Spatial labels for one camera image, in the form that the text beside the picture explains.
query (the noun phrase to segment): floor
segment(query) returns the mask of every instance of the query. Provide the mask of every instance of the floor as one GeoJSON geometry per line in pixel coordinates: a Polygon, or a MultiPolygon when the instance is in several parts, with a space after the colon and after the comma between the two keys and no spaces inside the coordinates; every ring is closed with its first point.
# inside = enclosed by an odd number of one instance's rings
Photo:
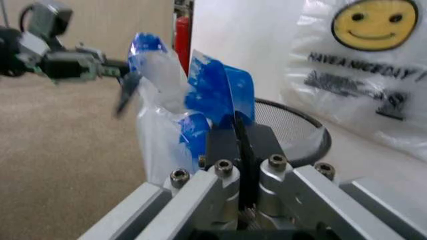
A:
{"type": "Polygon", "coordinates": [[[75,239],[145,179],[115,79],[0,78],[0,239],[75,239]]]}

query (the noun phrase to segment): bolt head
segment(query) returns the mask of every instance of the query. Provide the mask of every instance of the bolt head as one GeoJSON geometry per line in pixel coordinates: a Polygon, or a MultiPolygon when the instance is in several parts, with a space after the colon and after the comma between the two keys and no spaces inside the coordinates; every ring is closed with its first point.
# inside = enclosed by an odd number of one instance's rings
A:
{"type": "Polygon", "coordinates": [[[190,174],[184,168],[178,168],[170,173],[170,184],[177,189],[180,189],[190,179],[190,174]]]}
{"type": "Polygon", "coordinates": [[[221,178],[230,176],[233,171],[233,163],[227,159],[216,161],[214,167],[215,174],[221,178]]]}
{"type": "Polygon", "coordinates": [[[288,159],[281,154],[272,154],[268,158],[268,165],[275,169],[276,171],[284,171],[286,169],[286,164],[288,159]]]}
{"type": "Polygon", "coordinates": [[[329,180],[334,180],[335,177],[335,168],[326,162],[318,162],[314,165],[314,169],[316,169],[323,176],[327,177],[329,180]]]}
{"type": "Polygon", "coordinates": [[[198,167],[203,169],[206,165],[206,156],[205,155],[199,155],[198,156],[198,167]]]}

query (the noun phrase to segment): smiley face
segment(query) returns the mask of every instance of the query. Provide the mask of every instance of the smiley face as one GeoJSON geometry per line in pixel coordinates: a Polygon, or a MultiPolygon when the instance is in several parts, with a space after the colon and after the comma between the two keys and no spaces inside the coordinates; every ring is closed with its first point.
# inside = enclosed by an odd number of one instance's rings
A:
{"type": "Polygon", "coordinates": [[[384,51],[403,44],[418,20],[412,0],[360,0],[343,8],[332,22],[341,44],[362,51],[384,51]]]}

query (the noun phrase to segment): plastic bag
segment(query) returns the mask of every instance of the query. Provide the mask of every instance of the plastic bag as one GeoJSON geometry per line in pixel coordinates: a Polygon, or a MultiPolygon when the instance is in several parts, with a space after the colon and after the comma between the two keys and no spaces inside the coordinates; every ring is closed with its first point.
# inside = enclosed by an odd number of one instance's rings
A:
{"type": "Polygon", "coordinates": [[[254,120],[254,86],[245,71],[195,51],[187,79],[176,53],[149,33],[135,36],[128,62],[143,76],[136,124],[151,183],[163,184],[177,168],[196,172],[210,125],[224,127],[235,112],[254,120]]]}
{"type": "Polygon", "coordinates": [[[305,0],[282,100],[427,160],[426,6],[305,0]]]}
{"type": "Polygon", "coordinates": [[[143,76],[136,131],[147,180],[162,184],[176,168],[194,173],[198,168],[195,155],[204,154],[209,124],[204,115],[184,104],[190,85],[176,53],[157,36],[138,33],[128,62],[131,71],[143,76]]]}

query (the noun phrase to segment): cable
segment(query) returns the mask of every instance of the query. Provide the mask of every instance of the cable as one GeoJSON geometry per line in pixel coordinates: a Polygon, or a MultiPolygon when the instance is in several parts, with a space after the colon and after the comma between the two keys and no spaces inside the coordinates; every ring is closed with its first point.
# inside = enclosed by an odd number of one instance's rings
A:
{"type": "Polygon", "coordinates": [[[9,28],[8,13],[6,12],[4,0],[0,0],[0,5],[1,11],[3,12],[4,25],[6,25],[6,28],[9,28]]]}
{"type": "Polygon", "coordinates": [[[33,8],[34,8],[34,6],[31,4],[31,5],[28,5],[28,6],[26,6],[23,10],[22,10],[22,12],[20,13],[20,15],[19,15],[19,30],[21,31],[21,32],[25,32],[25,29],[24,29],[24,20],[25,20],[25,16],[28,14],[28,12],[29,11],[32,11],[33,10],[33,8]]]}

